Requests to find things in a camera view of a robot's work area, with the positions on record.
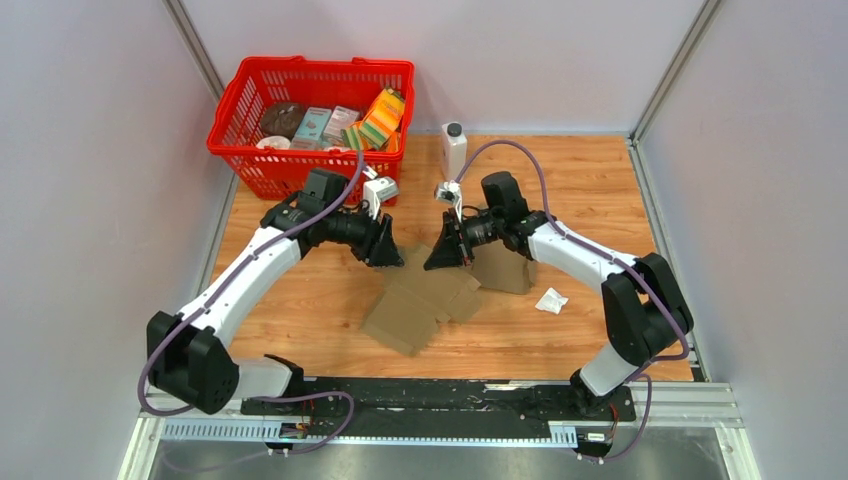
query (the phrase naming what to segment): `white wall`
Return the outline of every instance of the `white wall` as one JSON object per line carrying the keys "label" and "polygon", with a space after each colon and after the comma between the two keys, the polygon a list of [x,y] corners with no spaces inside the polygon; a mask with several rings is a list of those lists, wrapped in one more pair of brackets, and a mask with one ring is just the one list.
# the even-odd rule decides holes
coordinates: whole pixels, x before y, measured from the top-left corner
{"label": "white wall", "polygon": [[416,64],[413,128],[629,131],[702,0],[184,0],[225,82],[251,55]]}
{"label": "white wall", "polygon": [[848,3],[727,1],[644,143],[764,478],[844,478]]}
{"label": "white wall", "polygon": [[160,2],[41,3],[0,19],[0,478],[114,478],[222,205],[215,103]]}

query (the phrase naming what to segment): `bottle cap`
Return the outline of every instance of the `bottle cap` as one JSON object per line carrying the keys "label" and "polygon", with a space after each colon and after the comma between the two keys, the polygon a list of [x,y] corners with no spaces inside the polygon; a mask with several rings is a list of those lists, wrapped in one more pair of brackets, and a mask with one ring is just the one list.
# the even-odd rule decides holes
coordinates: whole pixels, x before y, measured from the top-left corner
{"label": "bottle cap", "polygon": [[448,135],[451,137],[458,137],[462,135],[462,125],[453,122],[448,124]]}

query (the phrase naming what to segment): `wooden floor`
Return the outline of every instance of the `wooden floor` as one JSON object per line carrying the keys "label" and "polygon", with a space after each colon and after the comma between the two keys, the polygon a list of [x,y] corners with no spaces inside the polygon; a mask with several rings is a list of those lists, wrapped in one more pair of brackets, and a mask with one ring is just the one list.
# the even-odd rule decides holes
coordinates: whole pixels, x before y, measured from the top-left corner
{"label": "wooden floor", "polygon": [[[495,137],[469,139],[469,154]],[[653,241],[642,199],[620,137],[513,137],[542,164],[553,214],[574,230],[622,252],[644,255]],[[399,245],[432,246],[445,205],[433,199],[441,180],[438,137],[412,136],[399,182],[398,205],[386,209]],[[482,202],[480,179],[509,170],[530,208],[541,208],[531,163],[508,146],[490,148],[463,181],[466,204]],[[236,195],[216,276],[238,255],[274,202],[258,200],[243,184]],[[560,315],[534,308],[548,287],[570,298]],[[567,379],[606,343],[601,299],[547,265],[526,296],[483,292],[483,308],[466,325],[443,325],[430,345],[406,357],[359,332],[381,290],[381,275],[358,263],[347,247],[313,249],[281,278],[238,331],[235,357],[271,353],[307,375],[443,378]],[[675,346],[671,352],[679,352]],[[657,380],[691,380],[687,362],[651,367]]]}

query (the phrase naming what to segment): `red basket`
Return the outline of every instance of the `red basket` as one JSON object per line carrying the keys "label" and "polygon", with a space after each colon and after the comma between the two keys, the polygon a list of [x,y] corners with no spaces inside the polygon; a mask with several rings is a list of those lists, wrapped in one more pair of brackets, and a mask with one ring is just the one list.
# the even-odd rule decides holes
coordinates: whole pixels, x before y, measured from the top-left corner
{"label": "red basket", "polygon": [[[218,104],[206,146],[212,154],[222,157],[257,197],[282,200],[302,189],[307,174],[315,167],[353,176],[356,152],[270,153],[256,148],[265,136],[259,129],[265,110],[277,102],[291,101],[304,107],[332,109],[341,105],[366,111],[383,88],[391,87],[406,101],[400,149],[395,153],[365,152],[365,161],[381,176],[389,176],[399,184],[406,130],[415,106],[414,72],[415,66],[410,62],[359,57],[350,62],[308,61],[301,56],[245,58]],[[349,203],[362,198],[364,180],[363,176],[348,197]]]}

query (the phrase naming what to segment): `gray floor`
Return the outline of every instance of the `gray floor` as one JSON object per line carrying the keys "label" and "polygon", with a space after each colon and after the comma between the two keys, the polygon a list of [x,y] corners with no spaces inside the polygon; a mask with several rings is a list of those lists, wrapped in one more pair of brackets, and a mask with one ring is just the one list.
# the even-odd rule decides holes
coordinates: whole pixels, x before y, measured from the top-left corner
{"label": "gray floor", "polygon": [[[620,430],[617,449],[632,431]],[[261,452],[262,445],[227,442],[163,443],[174,465],[200,468]],[[291,458],[263,456],[214,472],[184,474],[157,460],[151,480],[202,479],[726,479],[711,429],[648,429],[630,456],[606,465],[577,461],[571,451],[544,448],[408,447],[330,445]]]}

